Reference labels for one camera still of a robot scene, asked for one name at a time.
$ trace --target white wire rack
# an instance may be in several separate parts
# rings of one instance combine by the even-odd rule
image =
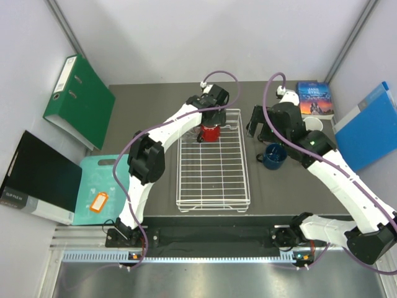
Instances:
[[[217,142],[197,143],[197,129],[178,140],[176,204],[190,210],[245,212],[251,202],[239,109],[226,110]]]

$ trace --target navy blue mug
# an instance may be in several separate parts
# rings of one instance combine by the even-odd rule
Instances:
[[[268,169],[279,169],[287,156],[287,151],[280,144],[273,143],[266,147],[263,154],[258,154],[256,160]]]

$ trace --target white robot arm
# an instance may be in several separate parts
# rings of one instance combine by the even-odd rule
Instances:
[[[354,183],[374,197],[394,221],[397,221],[396,211],[380,200],[360,180],[346,164],[335,144],[324,133],[318,130],[306,131],[301,118],[299,97],[294,91],[279,87],[276,95],[281,99],[280,102],[266,109],[277,130],[288,141],[317,153],[343,169],[349,176],[345,176],[325,162],[318,161],[284,144],[288,155],[320,179],[353,218],[353,221],[342,221],[303,213],[295,217],[290,224],[290,232],[295,237],[294,244],[322,240],[347,248],[359,260],[373,264],[397,242],[397,234],[384,213]],[[249,137],[254,136],[258,123],[264,124],[258,135],[259,141],[281,143],[281,140],[267,125],[262,106],[254,108],[251,121],[247,126]]]
[[[197,108],[193,105],[184,104],[181,109],[171,118],[168,118],[167,121],[176,119],[178,116],[184,115],[194,110],[197,110]],[[148,136],[155,142],[161,142],[161,144],[163,144],[165,153],[178,138],[180,138],[190,129],[200,125],[201,121],[202,114],[194,113],[182,118],[181,120],[174,121],[167,126],[154,129],[150,131]],[[134,213],[140,223],[143,221],[143,210],[145,209],[146,200],[148,199],[148,195],[153,184],[154,183],[146,183],[145,185],[142,185],[140,178],[136,177],[135,175],[130,175],[130,187],[128,188],[128,194],[131,197],[132,210],[134,210]],[[129,202],[125,200],[124,208],[119,217],[123,224],[134,229],[137,224],[131,215],[128,205]]]
[[[214,127],[224,125],[226,122],[226,111],[224,109],[204,113],[197,112],[177,119],[189,112],[208,107],[221,107],[228,103],[229,93],[219,86],[215,84],[202,85],[202,89],[201,96],[190,97],[179,111],[166,120],[166,122],[173,120],[172,123],[151,130],[150,133],[143,135],[131,146],[128,157],[128,164],[130,165],[128,194],[131,203],[125,201],[119,218],[125,226],[132,230],[137,227],[137,223],[131,215],[129,204],[132,205],[132,210],[138,221],[142,223],[143,210],[150,189],[164,172],[164,154],[168,148],[184,133],[200,124]]]

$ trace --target orange tag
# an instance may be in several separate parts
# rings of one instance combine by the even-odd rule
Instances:
[[[94,199],[94,202],[92,202],[89,210],[95,213],[100,213],[102,211],[102,208],[105,206],[105,203],[108,198],[109,196],[107,195],[106,192],[98,193],[96,198]]]

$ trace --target white wall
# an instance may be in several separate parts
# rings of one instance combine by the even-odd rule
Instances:
[[[43,0],[0,1],[0,179],[23,131],[72,161],[84,148],[42,119],[68,55],[66,37]],[[0,297],[33,297],[55,223],[0,206]]]
[[[107,84],[323,80],[362,0],[58,0]]]
[[[373,88],[387,81],[397,100],[397,1],[382,0],[331,82],[336,116],[344,117]],[[397,209],[397,151],[359,172],[365,183]]]

